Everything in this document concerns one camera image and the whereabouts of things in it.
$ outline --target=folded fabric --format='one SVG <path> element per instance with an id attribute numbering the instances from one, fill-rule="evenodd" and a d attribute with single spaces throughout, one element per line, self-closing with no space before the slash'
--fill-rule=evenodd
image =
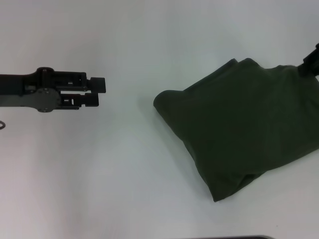
<path id="1" fill-rule="evenodd" d="M 319 148 L 319 83 L 298 67 L 235 59 L 154 107 L 184 142 L 215 202 Z"/>

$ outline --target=dark green towel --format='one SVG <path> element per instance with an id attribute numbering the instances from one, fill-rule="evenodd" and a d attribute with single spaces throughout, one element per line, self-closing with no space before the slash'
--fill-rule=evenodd
<path id="1" fill-rule="evenodd" d="M 184 142 L 214 201 L 319 148 L 319 83 L 295 66 L 231 60 L 154 106 Z"/>

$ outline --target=white table surface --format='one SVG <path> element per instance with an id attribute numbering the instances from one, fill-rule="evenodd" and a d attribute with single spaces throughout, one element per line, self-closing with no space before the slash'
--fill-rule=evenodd
<path id="1" fill-rule="evenodd" d="M 105 77 L 98 108 L 1 108 L 1 239 L 319 238 L 319 153 L 214 203 L 153 108 L 232 58 L 298 65 L 319 1 L 2 0 L 0 73 Z"/>

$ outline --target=white background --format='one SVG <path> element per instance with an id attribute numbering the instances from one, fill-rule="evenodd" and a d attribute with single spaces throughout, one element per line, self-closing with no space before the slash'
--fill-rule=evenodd
<path id="1" fill-rule="evenodd" d="M 319 238 L 319 153 L 214 203 L 153 108 L 232 58 L 298 65 L 319 1 L 2 0 L 0 73 L 105 77 L 98 108 L 0 109 L 0 238 Z"/>

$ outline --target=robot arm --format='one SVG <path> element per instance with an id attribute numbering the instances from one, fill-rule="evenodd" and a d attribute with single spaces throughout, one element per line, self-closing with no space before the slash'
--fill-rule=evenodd
<path id="1" fill-rule="evenodd" d="M 78 110 L 82 105 L 99 106 L 98 93 L 106 93 L 105 79 L 88 80 L 86 73 L 81 72 L 58 72 L 43 67 L 30 75 L 0 75 L 0 107 L 31 107 L 44 113 Z"/>

